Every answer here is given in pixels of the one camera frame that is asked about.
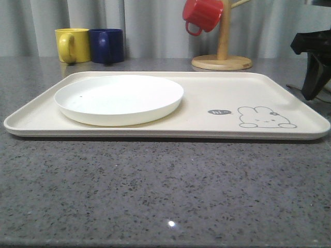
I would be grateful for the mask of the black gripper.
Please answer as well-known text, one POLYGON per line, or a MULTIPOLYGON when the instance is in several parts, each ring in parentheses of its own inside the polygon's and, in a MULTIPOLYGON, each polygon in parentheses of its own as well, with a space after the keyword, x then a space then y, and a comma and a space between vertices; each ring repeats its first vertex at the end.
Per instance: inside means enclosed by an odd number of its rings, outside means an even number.
POLYGON ((301 92, 306 100, 313 100, 330 81, 330 29, 311 33, 297 33, 291 43, 295 54, 308 53, 306 77, 301 92))

